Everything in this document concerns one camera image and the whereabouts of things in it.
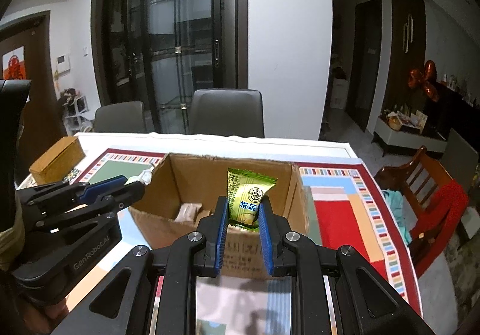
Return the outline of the person right hand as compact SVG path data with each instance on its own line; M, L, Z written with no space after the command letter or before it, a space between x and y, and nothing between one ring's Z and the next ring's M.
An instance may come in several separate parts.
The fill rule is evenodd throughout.
M1 334L51 334L68 313L65 299L52 306L33 305L13 276L1 271Z

